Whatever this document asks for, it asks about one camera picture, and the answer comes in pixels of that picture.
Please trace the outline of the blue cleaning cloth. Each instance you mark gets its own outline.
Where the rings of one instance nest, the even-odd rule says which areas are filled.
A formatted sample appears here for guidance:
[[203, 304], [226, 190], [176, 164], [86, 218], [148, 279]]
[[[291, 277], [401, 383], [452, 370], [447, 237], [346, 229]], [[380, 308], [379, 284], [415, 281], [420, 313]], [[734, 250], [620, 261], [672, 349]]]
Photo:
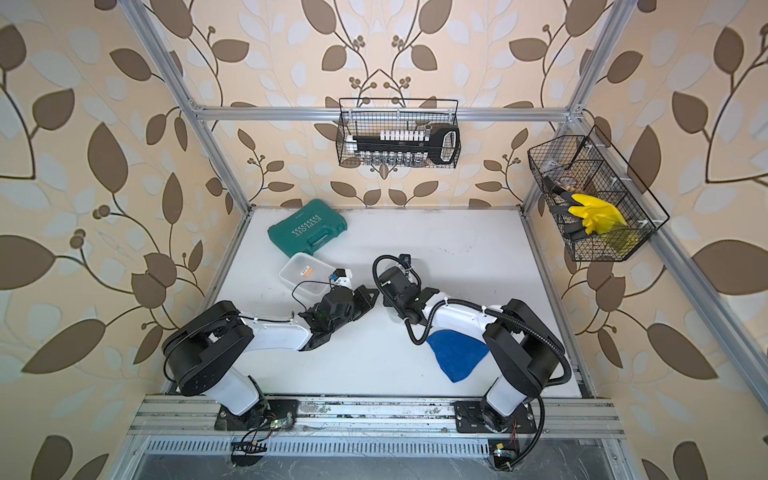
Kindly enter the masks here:
[[489, 353], [482, 341], [452, 330], [431, 334], [427, 344], [440, 369], [452, 383], [466, 379]]

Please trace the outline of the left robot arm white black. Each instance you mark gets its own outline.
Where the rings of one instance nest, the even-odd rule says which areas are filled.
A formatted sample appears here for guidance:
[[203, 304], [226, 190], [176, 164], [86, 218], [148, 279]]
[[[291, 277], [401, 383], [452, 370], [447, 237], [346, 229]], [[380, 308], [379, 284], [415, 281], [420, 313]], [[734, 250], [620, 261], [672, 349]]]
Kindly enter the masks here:
[[329, 342], [333, 333], [367, 314], [379, 291], [333, 286], [299, 317], [272, 320], [244, 315], [233, 302], [220, 301], [173, 333], [162, 346], [163, 372], [184, 396], [204, 395], [242, 417], [265, 407], [255, 380], [235, 363], [246, 352], [285, 349], [312, 351]]

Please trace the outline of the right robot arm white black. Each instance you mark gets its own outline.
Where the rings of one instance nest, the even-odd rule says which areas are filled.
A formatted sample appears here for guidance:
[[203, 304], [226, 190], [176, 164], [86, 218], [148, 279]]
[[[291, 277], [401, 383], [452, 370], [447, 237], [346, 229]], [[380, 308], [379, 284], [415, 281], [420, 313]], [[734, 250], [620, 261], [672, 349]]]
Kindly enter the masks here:
[[451, 297], [424, 288], [418, 275], [398, 266], [373, 277], [384, 305], [404, 321], [410, 341], [428, 344], [449, 380], [458, 383], [486, 356], [493, 358], [499, 375], [476, 414], [487, 428], [509, 429], [520, 406], [571, 380], [565, 347], [525, 302], [483, 306]]

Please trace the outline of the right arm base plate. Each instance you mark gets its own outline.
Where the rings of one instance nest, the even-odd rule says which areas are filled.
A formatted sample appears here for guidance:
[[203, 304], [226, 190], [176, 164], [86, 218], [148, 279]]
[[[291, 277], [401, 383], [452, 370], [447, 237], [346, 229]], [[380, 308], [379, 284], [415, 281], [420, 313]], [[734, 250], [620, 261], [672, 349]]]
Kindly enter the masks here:
[[454, 408], [456, 430], [462, 434], [511, 435], [513, 430], [532, 434], [537, 430], [532, 410], [525, 403], [508, 415], [497, 412], [485, 400], [455, 401], [451, 406]]

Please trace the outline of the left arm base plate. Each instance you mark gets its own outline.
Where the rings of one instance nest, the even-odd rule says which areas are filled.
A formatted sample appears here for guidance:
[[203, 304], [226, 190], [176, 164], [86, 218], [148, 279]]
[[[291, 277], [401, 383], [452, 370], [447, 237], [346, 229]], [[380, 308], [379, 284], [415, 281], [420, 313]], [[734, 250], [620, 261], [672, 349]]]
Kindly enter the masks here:
[[261, 399], [242, 415], [234, 415], [226, 407], [216, 417], [216, 431], [268, 431], [291, 429], [295, 424], [299, 401], [295, 399]]

